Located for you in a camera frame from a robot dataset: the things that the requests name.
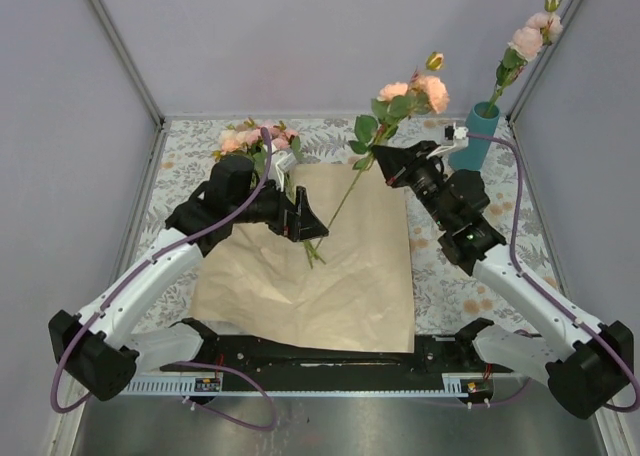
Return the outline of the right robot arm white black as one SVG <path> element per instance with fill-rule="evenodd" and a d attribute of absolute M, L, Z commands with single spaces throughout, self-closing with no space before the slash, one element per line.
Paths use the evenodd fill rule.
<path fill-rule="evenodd" d="M 408 187 L 441 231 L 442 253 L 454 266 L 505 299 L 535 329 L 512 333 L 479 318 L 456 334 L 457 364 L 469 372 L 491 364 L 545 385 L 570 414 L 587 419 L 626 386 L 637 388 L 634 336 L 581 310 L 531 274 L 506 238 L 484 217 L 489 204 L 477 171 L 446 176 L 440 145 L 422 141 L 401 149 L 374 146 L 372 154 L 392 188 Z"/>

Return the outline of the pink flower bunch green stems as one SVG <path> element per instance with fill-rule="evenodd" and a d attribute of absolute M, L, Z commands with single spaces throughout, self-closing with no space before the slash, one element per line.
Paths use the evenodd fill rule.
<path fill-rule="evenodd" d="M 268 172 L 272 155 L 276 151 L 291 149 L 298 163 L 301 158 L 298 133 L 288 128 L 283 122 L 258 124 L 249 119 L 236 126 L 230 125 L 220 133 L 219 143 L 220 149 L 214 153 L 215 164 L 231 156 L 248 158 L 254 163 L 254 169 L 257 172 L 254 182 L 259 187 L 268 181 L 273 181 L 268 178 Z M 291 203 L 294 203 L 297 186 L 292 182 L 291 171 L 286 175 L 285 187 L 281 192 Z M 312 247 L 311 241 L 298 241 L 303 245 L 310 265 L 323 260 Z"/>

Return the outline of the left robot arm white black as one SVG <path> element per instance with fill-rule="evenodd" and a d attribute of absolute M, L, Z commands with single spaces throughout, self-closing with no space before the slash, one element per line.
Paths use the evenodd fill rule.
<path fill-rule="evenodd" d="M 142 372 L 187 364 L 196 371 L 212 367 L 217 336 L 193 318 L 154 332 L 133 330 L 166 289 L 228 238 L 236 224 L 263 223 L 292 242 L 328 235 L 305 188 L 296 187 L 294 194 L 285 188 L 296 164 L 290 151 L 276 152 L 262 174 L 244 156 L 216 163 L 133 267 L 77 313 L 61 310 L 51 318 L 48 329 L 59 368 L 90 395 L 108 401 Z"/>

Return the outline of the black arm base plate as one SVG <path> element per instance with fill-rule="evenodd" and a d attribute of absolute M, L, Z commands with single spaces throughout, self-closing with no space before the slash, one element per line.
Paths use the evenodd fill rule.
<path fill-rule="evenodd" d="M 297 347 L 264 338 L 214 335 L 191 359 L 196 363 L 220 363 L 245 372 L 267 367 L 402 367 L 426 373 L 483 373 L 507 370 L 482 361 L 469 343 L 452 336 L 417 335 L 414 349 L 402 352 L 362 352 Z"/>

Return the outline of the orange beige wrapping paper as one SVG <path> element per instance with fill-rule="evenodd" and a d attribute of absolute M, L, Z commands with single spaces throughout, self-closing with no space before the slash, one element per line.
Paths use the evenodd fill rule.
<path fill-rule="evenodd" d="M 329 228 L 309 263 L 300 243 L 237 224 L 201 264 L 190 314 L 299 347 L 409 353 L 415 316 L 405 195 L 377 166 L 303 164 L 294 181 Z"/>

